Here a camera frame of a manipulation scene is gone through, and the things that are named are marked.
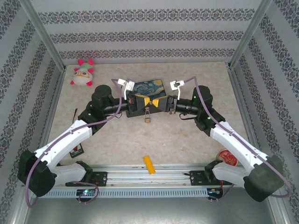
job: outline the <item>beige floor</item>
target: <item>beige floor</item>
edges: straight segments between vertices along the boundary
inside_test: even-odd
[[[118,97],[111,78],[130,78],[135,82],[160,78],[168,95],[177,94],[170,89],[171,80],[186,80],[196,76],[199,84],[210,88],[214,108],[231,126],[247,139],[243,122],[224,63],[144,63],[95,65],[94,85],[70,85],[75,65],[67,67],[49,141],[71,125],[75,108],[79,115],[91,100],[94,89],[100,84],[109,85]],[[194,82],[182,88],[181,97],[191,98]],[[223,146],[201,132],[193,120],[182,121],[178,114],[156,113],[151,123],[144,117],[127,118],[108,122],[94,136],[82,143],[84,154],[72,159],[69,154],[61,164],[83,160],[89,165],[139,165],[149,155],[154,164],[209,163]]]

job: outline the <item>stuffed toy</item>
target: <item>stuffed toy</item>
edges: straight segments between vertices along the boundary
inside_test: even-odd
[[[93,60],[90,58],[88,62],[84,62],[82,59],[78,60],[80,68],[75,68],[75,73],[73,75],[73,80],[71,85],[88,85],[93,84]]]

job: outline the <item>cable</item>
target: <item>cable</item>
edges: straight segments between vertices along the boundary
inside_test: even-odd
[[[288,182],[288,180],[280,173],[278,172],[271,164],[269,164],[266,160],[264,160],[261,156],[259,156],[253,149],[251,149],[245,142],[243,142],[237,135],[235,135],[235,133],[233,133],[232,131],[228,130],[226,127],[224,127],[223,125],[221,125],[209,112],[205,101],[201,95],[199,86],[198,86],[198,82],[197,82],[197,78],[195,76],[193,76],[192,78],[187,79],[186,81],[184,81],[185,83],[191,81],[194,79],[195,82],[195,88],[196,91],[199,95],[200,101],[207,113],[207,115],[212,119],[212,121],[214,121],[216,124],[219,125],[219,127],[221,127],[224,131],[226,131],[228,134],[234,136],[235,139],[237,139],[245,148],[247,148],[253,155],[255,155],[258,159],[260,159],[263,163],[265,163],[274,173],[276,173],[286,184],[286,186],[288,187],[288,193],[285,195],[270,195],[272,197],[278,197],[278,198],[284,198],[284,197],[289,197],[291,195],[291,191],[292,191],[292,187],[290,185],[290,183]]]
[[[72,130],[72,132],[75,132],[75,131],[77,131],[77,130],[79,130],[79,129],[81,129],[81,128],[84,128],[84,127],[89,127],[89,126],[93,126],[93,125],[99,125],[99,124],[106,123],[106,122],[110,121],[111,119],[115,118],[116,115],[120,112],[120,110],[121,110],[121,89],[120,89],[120,87],[119,87],[118,84],[117,84],[117,79],[111,79],[111,81],[112,81],[113,84],[116,86],[117,91],[118,91],[118,94],[119,94],[119,98],[120,98],[119,105],[118,105],[118,108],[117,108],[116,113],[115,113],[112,117],[110,117],[110,118],[108,118],[108,119],[106,119],[106,120],[101,120],[101,121],[98,121],[98,122],[94,122],[94,123],[90,123],[90,124],[82,125],[82,126],[80,126],[80,127],[76,127],[76,128],[74,128],[74,129]],[[67,132],[67,133],[65,133],[64,135],[62,135],[61,137],[59,137],[57,140],[55,140],[51,145],[49,145],[49,147],[48,147],[48,148],[41,154],[40,157],[38,157],[38,159],[35,161],[35,163],[34,163],[33,166],[31,167],[31,169],[30,169],[30,171],[29,171],[29,173],[28,173],[28,176],[27,176],[26,187],[25,187],[25,200],[26,200],[26,204],[27,204],[27,206],[28,206],[29,208],[32,208],[32,207],[36,204],[36,201],[37,201],[37,199],[38,199],[38,197],[36,197],[36,199],[33,201],[33,204],[30,204],[30,201],[29,201],[29,183],[30,183],[30,179],[31,179],[31,176],[32,176],[32,174],[33,174],[33,171],[35,170],[37,164],[38,164],[38,163],[42,160],[42,158],[46,155],[46,153],[47,153],[48,151],[50,151],[50,150],[53,148],[53,146],[54,146],[55,144],[57,144],[59,141],[61,141],[63,138],[65,138],[65,137],[68,136],[69,134],[71,134],[71,132]]]
[[[85,184],[85,185],[89,185],[89,186],[93,186],[93,187],[95,187],[95,189],[96,189],[96,191],[97,191],[96,195],[95,195],[92,199],[90,199],[89,201],[84,202],[84,204],[88,204],[88,203],[92,202],[94,199],[96,199],[96,197],[97,197],[97,196],[99,195],[99,193],[100,193],[100,189],[98,188],[98,186],[95,185],[95,184],[93,184],[93,183],[85,183],[85,182],[81,182],[81,181],[72,181],[72,183],[80,183],[80,184]],[[79,195],[79,198],[78,198],[79,203],[82,203],[82,201],[80,201],[80,198],[81,198],[82,195],[83,195],[83,194]]]

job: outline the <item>patterned wallpaper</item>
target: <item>patterned wallpaper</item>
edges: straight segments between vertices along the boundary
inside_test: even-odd
[[[298,4],[275,0],[235,68],[260,148],[277,155],[293,189],[284,199],[299,223]]]
[[[14,207],[21,153],[36,150],[60,71],[17,0],[0,0],[0,224]]]
[[[229,62],[261,0],[32,0],[65,64]]]

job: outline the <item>padlock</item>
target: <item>padlock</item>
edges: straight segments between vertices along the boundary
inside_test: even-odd
[[[150,123],[150,108],[145,108],[145,123]]]

